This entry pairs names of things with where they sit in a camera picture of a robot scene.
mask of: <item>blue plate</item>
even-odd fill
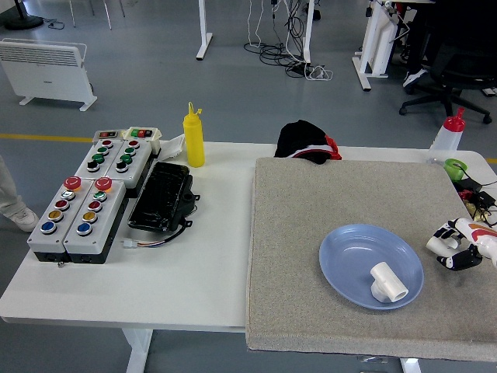
[[[370,270],[386,262],[407,287],[400,301],[381,303],[371,294]],[[321,270],[338,293],[368,309],[398,309],[412,302],[424,281],[422,264],[403,239],[374,225],[345,225],[329,233],[319,249]]]

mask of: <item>yellow floor line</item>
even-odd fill
[[[42,134],[0,134],[0,138],[11,138],[15,140],[40,140],[40,141],[64,141],[64,142],[92,142],[92,138],[71,138],[66,136],[46,136]]]

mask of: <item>white sneaker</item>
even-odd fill
[[[29,208],[25,207],[21,211],[9,216],[9,219],[14,221],[16,225],[24,232],[32,232],[39,218]]]
[[[409,86],[416,83],[419,80],[419,78],[421,78],[427,72],[428,72],[428,70],[426,70],[425,68],[422,68],[421,70],[419,70],[415,74],[407,73],[407,75],[405,76],[405,79],[404,79],[404,84],[402,84],[402,86],[404,88],[408,88]]]

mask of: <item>yellow squeeze bottle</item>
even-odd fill
[[[186,155],[188,156],[188,164],[192,167],[201,167],[205,163],[205,154],[203,153],[203,134],[202,120],[199,114],[202,109],[193,112],[193,104],[188,103],[188,115],[183,121],[185,129]]]

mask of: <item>chair leg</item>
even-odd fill
[[[126,15],[124,14],[123,2],[121,0],[119,0],[119,4],[121,5],[121,12],[123,12],[123,17],[126,17]]]
[[[402,109],[405,109],[407,106],[418,105],[420,103],[436,103],[440,101],[440,97],[438,96],[424,96],[418,99],[412,99],[411,101],[406,101],[402,104]]]
[[[71,2],[71,0],[69,0],[69,6],[71,7],[72,26],[76,27],[75,14],[72,12],[72,2]]]
[[[89,1],[90,1],[90,7],[92,8],[92,16],[95,16],[95,10],[93,8],[92,0],[89,0]]]
[[[443,104],[443,107],[445,107],[445,114],[448,117],[452,117],[454,115],[454,112],[452,110],[452,99],[450,95],[442,96],[440,102]]]
[[[479,106],[476,106],[473,103],[470,103],[466,99],[462,99],[460,97],[455,96],[455,97],[452,97],[452,102],[456,103],[458,105],[462,105],[470,110],[476,111],[477,113],[484,114],[484,115],[490,115],[489,111],[487,111]]]
[[[107,9],[106,0],[103,0],[103,5],[106,7],[107,21],[109,22],[109,28],[112,29],[112,25],[110,24],[109,10]]]

